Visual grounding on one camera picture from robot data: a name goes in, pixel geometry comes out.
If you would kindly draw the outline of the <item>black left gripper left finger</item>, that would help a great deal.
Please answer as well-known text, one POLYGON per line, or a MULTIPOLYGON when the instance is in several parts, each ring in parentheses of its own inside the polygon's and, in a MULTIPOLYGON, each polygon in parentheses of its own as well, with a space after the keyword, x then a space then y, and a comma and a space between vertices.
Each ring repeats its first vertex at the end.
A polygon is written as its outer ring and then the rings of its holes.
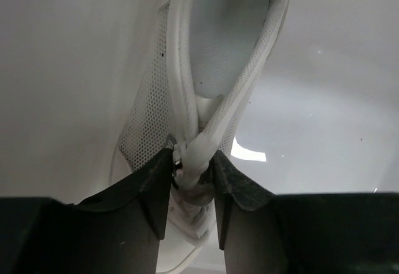
POLYGON ((165 236, 172 151, 83 200, 1 199, 2 273, 155 273, 165 236))

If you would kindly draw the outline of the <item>white sneaker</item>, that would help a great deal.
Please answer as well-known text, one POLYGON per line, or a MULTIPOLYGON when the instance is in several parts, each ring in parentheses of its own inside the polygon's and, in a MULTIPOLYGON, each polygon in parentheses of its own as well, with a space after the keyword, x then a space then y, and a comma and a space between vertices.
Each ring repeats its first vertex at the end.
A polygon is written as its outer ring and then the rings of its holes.
POLYGON ((150 57, 110 176, 117 182, 159 150, 173 150, 158 273, 183 271, 211 235, 211 159, 217 151, 230 155, 288 5, 289 0, 161 0, 150 57))

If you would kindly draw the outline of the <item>light pink drawer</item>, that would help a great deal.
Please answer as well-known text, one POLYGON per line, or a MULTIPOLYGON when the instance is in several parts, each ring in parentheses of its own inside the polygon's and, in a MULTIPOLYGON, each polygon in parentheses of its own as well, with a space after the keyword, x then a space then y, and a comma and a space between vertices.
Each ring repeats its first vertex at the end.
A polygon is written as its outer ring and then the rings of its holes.
MULTIPOLYGON (((155 0, 1 0, 1 195, 77 203, 115 153, 155 0)), ((398 0, 291 0, 232 160, 276 193, 398 190, 398 0)))

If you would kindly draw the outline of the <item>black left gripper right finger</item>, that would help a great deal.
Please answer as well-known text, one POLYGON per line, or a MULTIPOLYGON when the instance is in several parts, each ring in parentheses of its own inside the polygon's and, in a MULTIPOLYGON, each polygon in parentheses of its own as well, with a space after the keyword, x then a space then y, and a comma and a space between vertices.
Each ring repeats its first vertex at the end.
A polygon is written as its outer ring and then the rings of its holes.
POLYGON ((211 162, 228 273, 397 273, 397 193, 275 195, 211 162))

